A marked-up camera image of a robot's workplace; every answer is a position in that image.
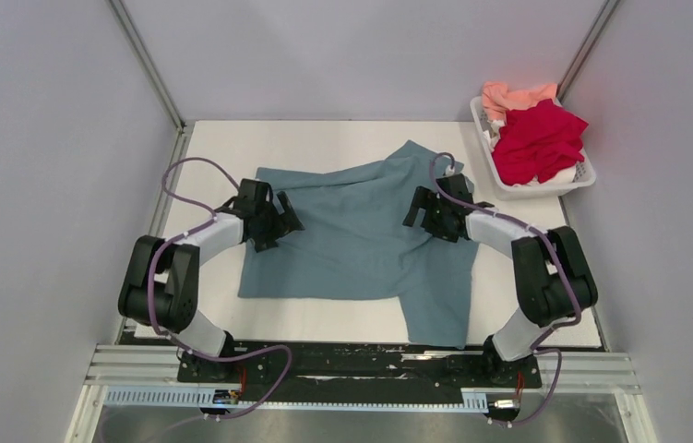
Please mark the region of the teal blue t-shirt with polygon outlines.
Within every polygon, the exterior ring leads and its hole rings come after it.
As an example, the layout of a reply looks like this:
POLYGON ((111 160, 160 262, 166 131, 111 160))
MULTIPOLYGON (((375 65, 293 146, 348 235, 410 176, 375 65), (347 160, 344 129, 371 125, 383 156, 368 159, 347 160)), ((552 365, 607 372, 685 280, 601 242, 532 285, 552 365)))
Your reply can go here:
POLYGON ((247 249, 239 296, 397 298, 410 342, 465 346, 478 245, 403 225, 418 187, 462 168, 413 141, 385 160, 336 172, 259 168, 257 179, 286 194, 303 230, 268 251, 247 249))

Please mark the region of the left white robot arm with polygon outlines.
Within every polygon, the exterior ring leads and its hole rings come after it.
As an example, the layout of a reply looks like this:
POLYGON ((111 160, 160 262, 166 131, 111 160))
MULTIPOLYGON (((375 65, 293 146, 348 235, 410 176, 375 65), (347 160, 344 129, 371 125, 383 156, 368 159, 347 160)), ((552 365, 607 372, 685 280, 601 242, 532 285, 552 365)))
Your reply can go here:
POLYGON ((212 380, 224 382, 236 371, 238 357, 224 349, 232 337, 198 309, 200 268, 233 247, 250 244, 263 252, 283 236, 303 230, 286 192, 267 182, 244 179, 234 197, 209 209, 200 225, 163 239, 137 239, 119 293, 121 316, 150 326, 200 359, 212 380))

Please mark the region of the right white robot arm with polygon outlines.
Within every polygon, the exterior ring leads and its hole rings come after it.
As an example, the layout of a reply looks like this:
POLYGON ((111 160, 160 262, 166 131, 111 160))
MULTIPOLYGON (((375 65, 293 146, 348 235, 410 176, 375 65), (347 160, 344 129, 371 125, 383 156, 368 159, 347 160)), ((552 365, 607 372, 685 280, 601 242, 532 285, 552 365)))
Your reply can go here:
POLYGON ((482 372, 505 385, 553 331, 580 322, 598 300, 587 258, 573 228, 541 229, 472 199, 463 174, 435 180, 435 188, 415 189, 403 223, 419 225, 433 237, 488 245, 511 259, 518 308, 484 342, 482 372))

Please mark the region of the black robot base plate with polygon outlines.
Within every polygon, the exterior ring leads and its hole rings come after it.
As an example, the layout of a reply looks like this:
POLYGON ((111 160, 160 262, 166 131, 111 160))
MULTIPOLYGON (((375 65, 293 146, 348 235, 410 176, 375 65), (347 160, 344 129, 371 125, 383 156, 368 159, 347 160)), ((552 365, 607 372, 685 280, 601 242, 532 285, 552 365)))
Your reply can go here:
POLYGON ((468 409, 501 420, 520 412, 523 392, 553 380, 552 347, 518 362, 501 363, 491 346, 464 350, 391 343, 236 341, 229 362, 186 353, 159 340, 128 340, 150 359, 125 404, 195 405, 227 414, 266 407, 367 410, 468 409))

